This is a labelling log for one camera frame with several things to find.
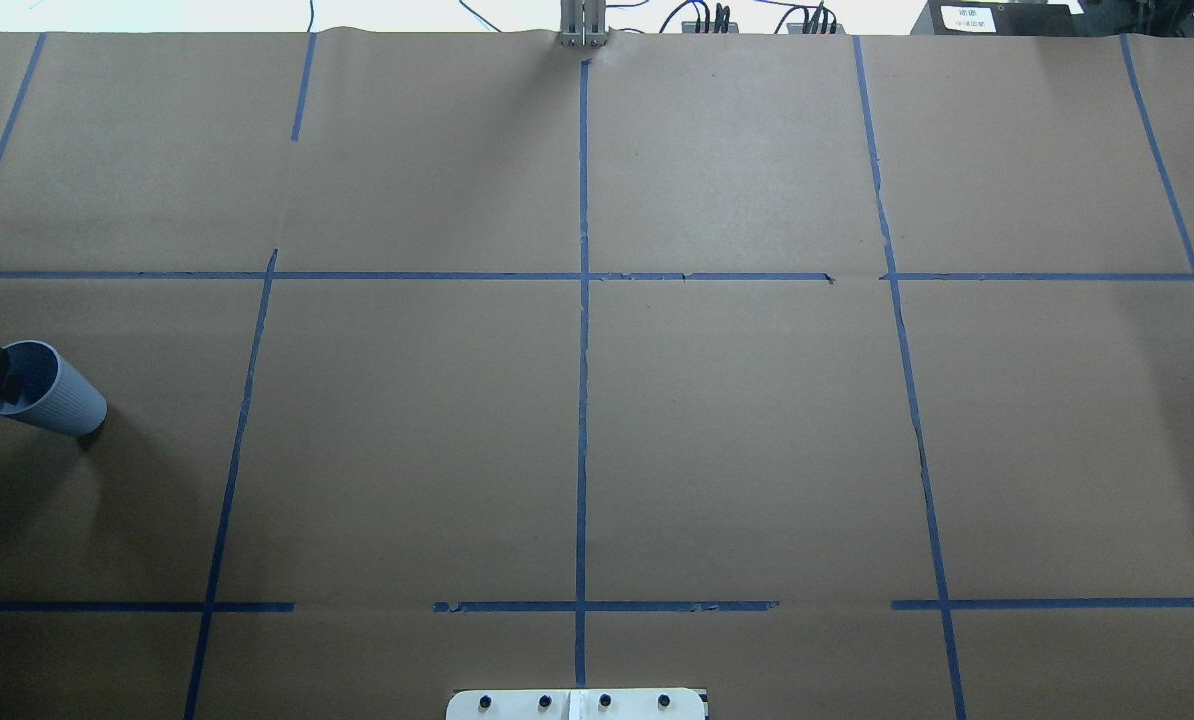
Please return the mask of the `blue ribbed cup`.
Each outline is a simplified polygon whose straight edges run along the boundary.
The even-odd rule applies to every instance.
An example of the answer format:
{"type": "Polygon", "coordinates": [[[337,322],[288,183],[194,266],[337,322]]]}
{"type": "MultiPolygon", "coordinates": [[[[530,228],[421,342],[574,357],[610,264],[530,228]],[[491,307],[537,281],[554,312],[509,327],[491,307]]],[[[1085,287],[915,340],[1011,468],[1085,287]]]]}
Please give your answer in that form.
{"type": "Polygon", "coordinates": [[[21,340],[4,347],[8,382],[18,393],[0,389],[4,419],[62,436],[94,433],[107,419],[107,400],[47,341],[21,340]]]}

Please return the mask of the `black box with label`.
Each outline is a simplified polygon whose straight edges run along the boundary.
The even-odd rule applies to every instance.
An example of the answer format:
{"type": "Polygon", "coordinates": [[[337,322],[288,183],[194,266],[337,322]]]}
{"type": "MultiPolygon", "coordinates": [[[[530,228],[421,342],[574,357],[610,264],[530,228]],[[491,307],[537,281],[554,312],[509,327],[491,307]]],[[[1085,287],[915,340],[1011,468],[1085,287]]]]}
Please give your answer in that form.
{"type": "Polygon", "coordinates": [[[909,35],[1085,37],[1081,13],[1050,1],[927,1],[909,35]]]}

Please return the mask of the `white mount base plate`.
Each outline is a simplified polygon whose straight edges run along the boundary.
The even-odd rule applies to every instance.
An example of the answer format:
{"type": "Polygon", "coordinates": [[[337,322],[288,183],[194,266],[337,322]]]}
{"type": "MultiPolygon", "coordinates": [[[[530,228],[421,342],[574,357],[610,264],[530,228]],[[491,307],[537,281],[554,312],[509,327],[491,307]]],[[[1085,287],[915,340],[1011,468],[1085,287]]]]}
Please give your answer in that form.
{"type": "Polygon", "coordinates": [[[687,687],[458,691],[447,719],[708,719],[706,691],[687,687]]]}

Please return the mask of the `aluminium frame post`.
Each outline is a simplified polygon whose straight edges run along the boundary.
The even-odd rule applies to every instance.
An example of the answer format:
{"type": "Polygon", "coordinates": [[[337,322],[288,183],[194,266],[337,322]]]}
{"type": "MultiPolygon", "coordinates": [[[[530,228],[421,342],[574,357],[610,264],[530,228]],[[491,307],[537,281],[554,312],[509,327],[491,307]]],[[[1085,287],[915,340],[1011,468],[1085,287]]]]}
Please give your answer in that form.
{"type": "Polygon", "coordinates": [[[559,32],[561,47],[605,47],[609,41],[605,0],[559,1],[559,32]]]}

